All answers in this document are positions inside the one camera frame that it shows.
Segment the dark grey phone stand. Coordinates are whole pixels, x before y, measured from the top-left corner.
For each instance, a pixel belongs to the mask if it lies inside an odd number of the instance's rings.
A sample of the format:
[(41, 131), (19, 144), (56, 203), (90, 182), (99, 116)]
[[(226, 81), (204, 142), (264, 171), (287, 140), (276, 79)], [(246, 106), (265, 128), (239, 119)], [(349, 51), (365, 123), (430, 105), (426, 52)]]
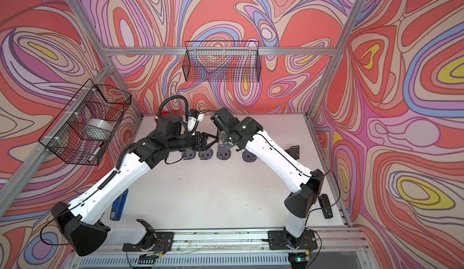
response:
[(299, 145), (293, 145), (287, 149), (285, 149), (285, 152), (292, 156), (293, 159), (299, 160), (300, 159), (300, 146)]

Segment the black rectangular phone stand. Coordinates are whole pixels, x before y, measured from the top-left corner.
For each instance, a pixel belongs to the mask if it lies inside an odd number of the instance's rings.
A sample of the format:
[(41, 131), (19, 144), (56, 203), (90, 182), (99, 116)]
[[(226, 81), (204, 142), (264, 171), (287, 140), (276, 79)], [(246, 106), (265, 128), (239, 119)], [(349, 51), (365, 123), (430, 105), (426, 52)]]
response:
[(220, 133), (221, 133), (221, 132), (220, 132), (219, 130), (216, 131), (216, 134), (215, 134), (215, 135), (206, 133), (207, 138), (208, 138), (208, 139), (211, 138), (211, 139), (213, 140), (212, 142), (207, 143), (207, 146), (206, 146), (206, 149), (207, 149), (207, 150), (210, 149), (214, 144), (220, 142), (220, 138), (219, 138)]

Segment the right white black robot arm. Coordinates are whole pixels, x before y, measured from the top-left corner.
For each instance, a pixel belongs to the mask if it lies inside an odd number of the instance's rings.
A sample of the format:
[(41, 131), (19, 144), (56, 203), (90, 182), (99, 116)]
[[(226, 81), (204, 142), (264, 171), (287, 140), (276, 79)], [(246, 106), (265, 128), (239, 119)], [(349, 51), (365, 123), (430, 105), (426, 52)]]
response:
[(277, 245), (297, 249), (304, 240), (306, 223), (311, 207), (317, 202), (324, 173), (300, 164), (282, 149), (251, 117), (239, 120), (227, 109), (215, 112), (210, 120), (217, 127), (218, 136), (226, 148), (237, 147), (247, 150), (262, 160), (287, 185), (290, 194), (284, 201), (288, 210), (286, 224)]

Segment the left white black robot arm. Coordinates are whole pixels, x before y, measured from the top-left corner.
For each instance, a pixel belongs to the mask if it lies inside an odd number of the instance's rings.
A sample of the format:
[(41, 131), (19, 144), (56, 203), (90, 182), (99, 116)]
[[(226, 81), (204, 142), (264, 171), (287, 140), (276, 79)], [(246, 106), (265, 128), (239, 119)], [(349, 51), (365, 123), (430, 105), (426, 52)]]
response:
[(148, 173), (171, 152), (208, 148), (206, 133), (197, 133), (204, 113), (187, 109), (184, 116), (158, 111), (157, 127), (147, 137), (127, 145), (115, 168), (81, 196), (70, 203), (58, 202), (51, 209), (54, 222), (67, 243), (79, 256), (87, 256), (101, 246), (131, 244), (142, 251), (155, 247), (157, 236), (145, 220), (137, 225), (105, 224), (101, 218), (106, 209), (132, 183)]

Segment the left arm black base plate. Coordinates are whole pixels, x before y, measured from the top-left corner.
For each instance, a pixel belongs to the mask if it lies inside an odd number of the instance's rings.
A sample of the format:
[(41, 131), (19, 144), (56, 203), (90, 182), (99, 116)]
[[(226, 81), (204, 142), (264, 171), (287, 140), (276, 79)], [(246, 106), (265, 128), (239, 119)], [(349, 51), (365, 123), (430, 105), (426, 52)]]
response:
[(124, 252), (155, 252), (166, 253), (171, 251), (174, 243), (174, 232), (149, 233), (137, 244), (124, 244)]

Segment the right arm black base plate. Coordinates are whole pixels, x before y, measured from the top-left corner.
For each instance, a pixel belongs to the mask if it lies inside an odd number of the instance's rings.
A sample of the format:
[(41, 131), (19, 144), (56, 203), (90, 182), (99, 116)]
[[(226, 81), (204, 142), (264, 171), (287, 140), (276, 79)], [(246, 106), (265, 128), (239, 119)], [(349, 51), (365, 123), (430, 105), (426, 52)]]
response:
[(315, 232), (305, 229), (300, 237), (294, 237), (285, 229), (267, 232), (266, 242), (271, 250), (308, 250), (318, 248)]

